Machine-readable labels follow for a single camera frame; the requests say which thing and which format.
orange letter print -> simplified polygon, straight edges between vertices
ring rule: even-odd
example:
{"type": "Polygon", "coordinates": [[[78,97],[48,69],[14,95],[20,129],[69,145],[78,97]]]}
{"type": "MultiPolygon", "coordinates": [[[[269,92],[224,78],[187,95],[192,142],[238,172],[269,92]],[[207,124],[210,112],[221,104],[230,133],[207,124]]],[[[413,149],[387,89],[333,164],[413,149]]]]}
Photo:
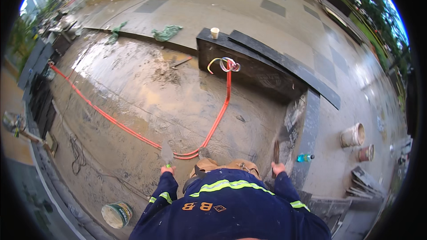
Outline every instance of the orange letter print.
{"type": "Polygon", "coordinates": [[[203,210],[203,211],[210,211],[212,205],[213,205],[212,203],[202,202],[201,206],[200,206],[200,209],[203,210]]]}
{"type": "Polygon", "coordinates": [[[184,204],[184,207],[182,207],[182,209],[184,211],[190,211],[194,208],[194,204],[195,204],[195,202],[184,204]]]}

red conduit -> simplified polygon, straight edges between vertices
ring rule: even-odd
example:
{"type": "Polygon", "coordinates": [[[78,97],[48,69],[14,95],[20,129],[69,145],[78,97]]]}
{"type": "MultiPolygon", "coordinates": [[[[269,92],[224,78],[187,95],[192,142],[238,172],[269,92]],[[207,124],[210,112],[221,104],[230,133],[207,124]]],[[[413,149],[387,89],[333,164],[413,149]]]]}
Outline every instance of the red conduit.
{"type": "MultiPolygon", "coordinates": [[[[49,65],[52,70],[54,70],[56,73],[58,73],[59,75],[61,75],[62,77],[64,77],[64,79],[67,80],[67,82],[71,85],[71,87],[74,89],[74,91],[76,91],[76,93],[84,100],[86,101],[86,103],[88,103],[93,109],[95,109],[99,114],[101,114],[102,116],[104,116],[107,120],[109,120],[110,122],[114,123],[115,125],[117,125],[120,129],[124,130],[125,132],[128,132],[129,134],[131,134],[132,136],[135,136],[136,138],[140,139],[141,141],[151,145],[152,147],[161,149],[161,145],[156,144],[150,140],[148,140],[147,138],[143,137],[142,135],[138,134],[137,132],[131,130],[130,128],[128,128],[127,126],[121,124],[120,122],[118,122],[116,119],[114,119],[112,116],[110,116],[109,114],[105,113],[102,109],[100,109],[99,107],[97,107],[96,105],[92,104],[92,102],[90,102],[90,100],[88,100],[81,92],[80,90],[70,81],[69,77],[71,76],[71,74],[66,77],[56,66],[54,66],[53,64],[49,65]]],[[[218,114],[218,116],[216,117],[215,122],[212,125],[211,130],[209,131],[209,133],[206,136],[206,139],[203,141],[203,143],[201,144],[200,147],[206,147],[209,140],[211,140],[212,135],[214,134],[216,127],[218,126],[218,124],[221,121],[222,116],[224,115],[224,113],[226,112],[228,103],[230,102],[230,94],[232,91],[232,72],[229,71],[227,72],[227,96],[226,96],[226,100],[224,101],[224,104],[222,105],[222,108],[218,114]]],[[[195,151],[189,152],[189,153],[184,153],[184,154],[180,154],[180,153],[176,153],[175,154],[175,158],[177,159],[192,159],[195,158],[199,155],[199,153],[197,153],[200,149],[200,147],[198,149],[196,149],[195,151]]]]}

red bucket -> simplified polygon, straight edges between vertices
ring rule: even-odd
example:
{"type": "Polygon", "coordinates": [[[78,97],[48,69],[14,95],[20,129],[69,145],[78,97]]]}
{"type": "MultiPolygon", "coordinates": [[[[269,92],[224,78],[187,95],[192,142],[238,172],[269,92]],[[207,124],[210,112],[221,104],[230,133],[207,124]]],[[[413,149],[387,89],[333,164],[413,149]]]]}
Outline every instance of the red bucket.
{"type": "Polygon", "coordinates": [[[375,147],[370,145],[359,150],[359,161],[360,162],[371,162],[375,157],[375,147]]]}

trowel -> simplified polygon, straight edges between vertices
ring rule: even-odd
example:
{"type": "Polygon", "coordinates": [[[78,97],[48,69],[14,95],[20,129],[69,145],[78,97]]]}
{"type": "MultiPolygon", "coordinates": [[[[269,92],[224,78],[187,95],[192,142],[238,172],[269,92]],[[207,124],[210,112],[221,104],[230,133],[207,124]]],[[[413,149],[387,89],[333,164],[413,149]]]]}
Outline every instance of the trowel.
{"type": "Polygon", "coordinates": [[[173,152],[170,146],[168,145],[166,139],[163,139],[160,155],[164,160],[164,162],[166,163],[166,168],[170,168],[170,164],[172,163],[172,160],[173,160],[173,152]]]}

reflective stripe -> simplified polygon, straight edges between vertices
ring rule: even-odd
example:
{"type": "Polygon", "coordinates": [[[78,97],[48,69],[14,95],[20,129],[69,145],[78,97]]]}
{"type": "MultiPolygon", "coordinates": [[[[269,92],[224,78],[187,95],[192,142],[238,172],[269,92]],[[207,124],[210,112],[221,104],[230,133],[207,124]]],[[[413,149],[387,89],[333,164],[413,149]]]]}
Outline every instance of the reflective stripe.
{"type": "Polygon", "coordinates": [[[169,204],[172,204],[172,199],[170,199],[169,193],[168,192],[163,192],[161,193],[159,196],[163,197],[164,199],[166,199],[166,201],[169,204]]]}
{"type": "Polygon", "coordinates": [[[251,187],[254,189],[261,189],[264,192],[269,193],[270,195],[274,195],[272,192],[266,190],[264,187],[259,186],[258,184],[254,184],[254,183],[249,183],[247,181],[244,180],[240,180],[240,181],[235,181],[235,182],[229,182],[228,180],[220,180],[217,181],[213,184],[204,184],[199,192],[191,194],[190,196],[192,197],[198,197],[200,195],[200,192],[214,192],[214,191],[218,191],[221,190],[223,188],[232,188],[232,189],[241,189],[243,187],[251,187]]]}
{"type": "Polygon", "coordinates": [[[308,207],[307,207],[307,205],[305,205],[304,203],[302,203],[301,201],[294,201],[294,202],[291,202],[290,203],[291,204],[291,206],[293,207],[293,208],[305,208],[308,212],[311,212],[309,209],[308,209],[308,207]]]}

